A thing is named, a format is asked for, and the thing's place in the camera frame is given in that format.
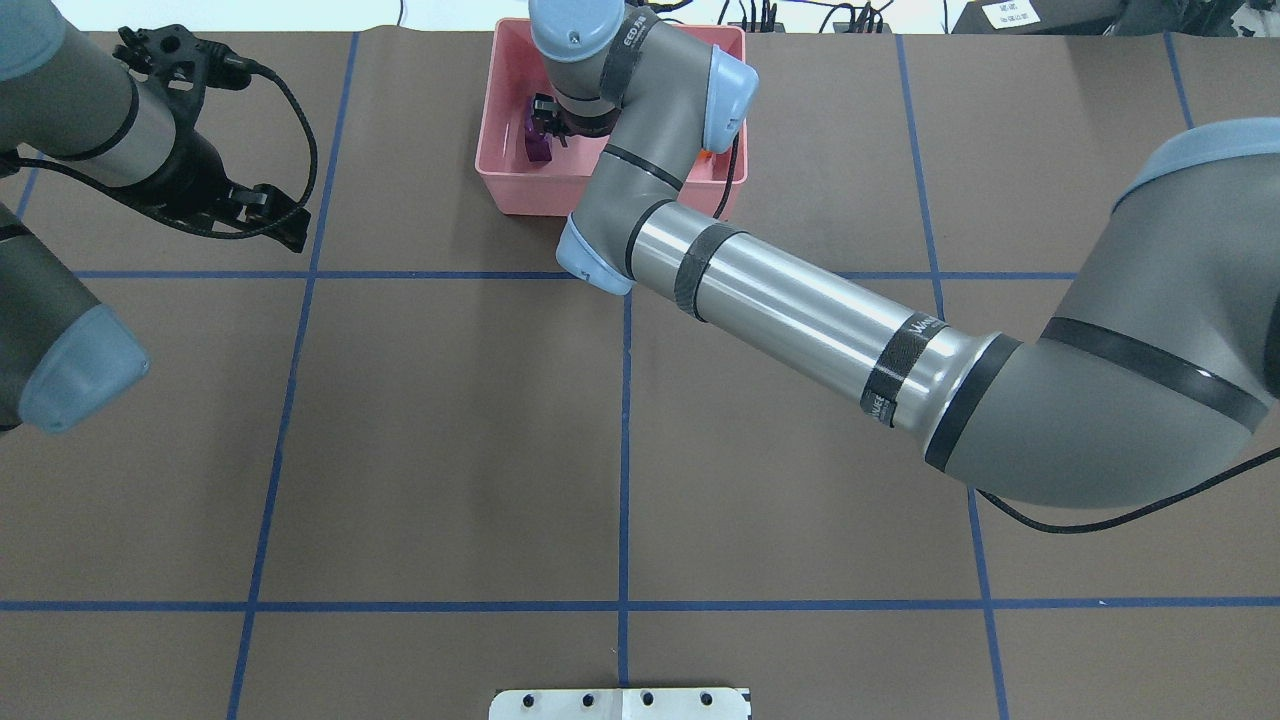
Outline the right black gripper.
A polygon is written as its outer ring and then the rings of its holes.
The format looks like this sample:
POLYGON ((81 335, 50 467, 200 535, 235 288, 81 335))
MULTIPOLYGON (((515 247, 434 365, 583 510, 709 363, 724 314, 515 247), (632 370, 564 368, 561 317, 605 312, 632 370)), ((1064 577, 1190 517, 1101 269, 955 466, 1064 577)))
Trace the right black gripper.
POLYGON ((532 95, 532 117, 554 117, 548 126, 536 128, 539 146, 567 147, 567 137, 607 137, 620 118, 621 108, 604 97, 571 97, 564 95, 532 95))

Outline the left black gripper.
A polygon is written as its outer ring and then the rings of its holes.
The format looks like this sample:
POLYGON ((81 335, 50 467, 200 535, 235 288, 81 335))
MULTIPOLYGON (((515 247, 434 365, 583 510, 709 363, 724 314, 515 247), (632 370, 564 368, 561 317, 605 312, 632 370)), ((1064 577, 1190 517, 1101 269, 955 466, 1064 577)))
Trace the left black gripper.
POLYGON ((119 204, 191 234, 250 228, 294 254, 307 246, 311 215, 274 184, 233 183, 216 149, 193 129, 127 132, 110 147, 110 191, 119 204))

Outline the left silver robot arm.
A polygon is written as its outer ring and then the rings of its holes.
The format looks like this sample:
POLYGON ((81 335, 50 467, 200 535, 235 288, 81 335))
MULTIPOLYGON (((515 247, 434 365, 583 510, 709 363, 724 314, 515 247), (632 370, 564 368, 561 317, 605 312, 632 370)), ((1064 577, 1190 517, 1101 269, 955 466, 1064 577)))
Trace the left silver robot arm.
MULTIPOLYGON (((120 27, 106 46, 54 1, 3 4, 3 178, 61 177, 175 233, 308 242, 319 141, 280 74, 183 24, 120 27), (264 79, 300 124, 297 195, 234 181, 198 119, 210 91, 264 79)), ((3 202, 3 433, 58 436, 137 386, 152 359, 64 250, 3 202)))

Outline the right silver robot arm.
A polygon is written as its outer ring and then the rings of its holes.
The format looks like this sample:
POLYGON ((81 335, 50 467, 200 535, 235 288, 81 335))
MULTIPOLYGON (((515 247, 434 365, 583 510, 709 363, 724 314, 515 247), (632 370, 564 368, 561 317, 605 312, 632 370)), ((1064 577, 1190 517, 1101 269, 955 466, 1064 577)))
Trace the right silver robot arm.
POLYGON ((570 128, 604 138, 556 250, 851 401, 989 498, 1129 509, 1203 492, 1277 411, 1277 118, 1162 143, 1030 340, 966 331, 678 197, 748 127, 748 61, 627 1, 530 1, 570 128))

